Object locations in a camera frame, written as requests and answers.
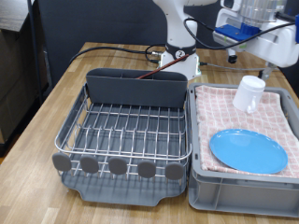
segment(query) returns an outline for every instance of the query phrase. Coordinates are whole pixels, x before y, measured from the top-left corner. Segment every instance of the dark wall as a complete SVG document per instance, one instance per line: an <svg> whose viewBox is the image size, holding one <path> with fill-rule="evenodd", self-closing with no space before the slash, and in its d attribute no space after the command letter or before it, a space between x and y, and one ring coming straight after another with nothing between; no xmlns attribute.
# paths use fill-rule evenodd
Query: dark wall
<svg viewBox="0 0 299 224"><path fill-rule="evenodd" d="M287 8L285 13L295 16L299 14L299 1L298 0L289 0L287 4ZM299 96L299 62L297 64L288 67L282 68L281 71L289 80L292 85L292 88L296 92L297 96Z"/></svg>
<svg viewBox="0 0 299 224"><path fill-rule="evenodd" d="M85 42L151 45L166 41L165 16L152 0L39 0L39 7L53 85ZM215 26L220 9L218 1L205 7L185 7L185 12ZM289 0L286 12L298 14L299 1ZM218 46L202 26L197 36L210 46ZM299 84L299 76L293 75L298 66L283 70L294 87Z"/></svg>

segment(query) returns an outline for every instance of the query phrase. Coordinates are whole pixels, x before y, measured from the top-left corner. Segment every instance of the wooden table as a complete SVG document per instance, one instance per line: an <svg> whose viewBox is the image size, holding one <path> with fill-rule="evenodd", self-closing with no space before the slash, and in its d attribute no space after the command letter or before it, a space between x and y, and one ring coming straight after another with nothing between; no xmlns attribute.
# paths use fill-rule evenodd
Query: wooden table
<svg viewBox="0 0 299 224"><path fill-rule="evenodd" d="M95 43L86 43L83 48L95 46L146 48ZM242 68L264 66L264 61L247 53L238 55L236 65L225 61L225 51L199 49L197 53L201 62ZM147 62L144 55L114 50L91 51L73 61L1 165L0 223L298 223L296 218L197 211L189 206L184 193L163 199L156 207L83 202L76 191L64 187L51 155L57 152L54 138L85 82L86 73L97 67L153 70L156 64ZM202 73L194 81L238 84L244 75L257 75L211 66L203 66ZM299 105L279 71L272 74L267 85L287 89Z"/></svg>

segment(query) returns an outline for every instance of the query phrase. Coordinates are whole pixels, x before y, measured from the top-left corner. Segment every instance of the white robot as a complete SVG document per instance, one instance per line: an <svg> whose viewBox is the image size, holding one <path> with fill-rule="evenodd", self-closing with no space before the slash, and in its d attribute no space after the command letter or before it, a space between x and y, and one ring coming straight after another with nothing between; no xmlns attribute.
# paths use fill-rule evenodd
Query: white robot
<svg viewBox="0 0 299 224"><path fill-rule="evenodd" d="M184 7L204 6L213 4L217 0L153 1L163 10L168 26L166 52L162 55L160 66L188 53L191 56L185 62L170 66L165 71L180 72L188 79L200 76L196 42L183 24L191 17L184 13ZM288 23L289 21L277 18L277 12L284 11L286 2L287 0L221 0L224 8L218 15L217 28L213 32L214 40L223 46L230 46L262 31ZM197 23L187 21L186 24L196 35ZM236 51L247 51L267 61L268 67L261 73L261 78L268 79L277 66L288 67L297 62L299 56L299 44L296 43L296 38L299 41L299 34L297 33L298 29L295 25L286 26L227 49L229 62L235 63Z"/></svg>

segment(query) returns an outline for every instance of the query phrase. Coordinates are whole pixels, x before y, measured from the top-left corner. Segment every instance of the pink towel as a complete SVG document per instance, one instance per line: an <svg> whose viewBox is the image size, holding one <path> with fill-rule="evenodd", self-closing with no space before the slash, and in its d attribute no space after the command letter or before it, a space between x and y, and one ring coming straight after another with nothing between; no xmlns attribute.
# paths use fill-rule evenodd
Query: pink towel
<svg viewBox="0 0 299 224"><path fill-rule="evenodd" d="M262 133L277 141L288 153L288 166L275 175L299 178L299 141L292 133L280 107L280 96L265 92L253 114L247 114L234 108L236 89L196 88L197 122L201 168L205 171L218 171L233 174L251 175L237 171L219 161L209 148L210 138L226 129L246 129Z"/></svg>

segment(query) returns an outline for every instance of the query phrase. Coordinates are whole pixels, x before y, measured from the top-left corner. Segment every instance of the round rubber pad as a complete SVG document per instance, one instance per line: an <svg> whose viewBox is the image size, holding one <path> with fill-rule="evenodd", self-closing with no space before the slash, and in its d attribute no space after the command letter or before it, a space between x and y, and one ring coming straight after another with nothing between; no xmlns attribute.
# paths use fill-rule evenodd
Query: round rubber pad
<svg viewBox="0 0 299 224"><path fill-rule="evenodd" d="M80 159L82 170L86 173L95 174L99 171L99 163L93 156L82 156Z"/></svg>
<svg viewBox="0 0 299 224"><path fill-rule="evenodd" d="M156 165L153 161L142 161L138 164L138 174L145 178L152 178L156 175Z"/></svg>
<svg viewBox="0 0 299 224"><path fill-rule="evenodd" d="M171 180L179 180L184 176L184 166L178 162L172 162L165 166L165 176Z"/></svg>
<svg viewBox="0 0 299 224"><path fill-rule="evenodd" d="M57 152L52 156L54 166L59 171L69 171L72 169L72 162L67 155Z"/></svg>
<svg viewBox="0 0 299 224"><path fill-rule="evenodd" d="M127 172L127 162L124 158L112 157L108 166L113 175L124 175Z"/></svg>

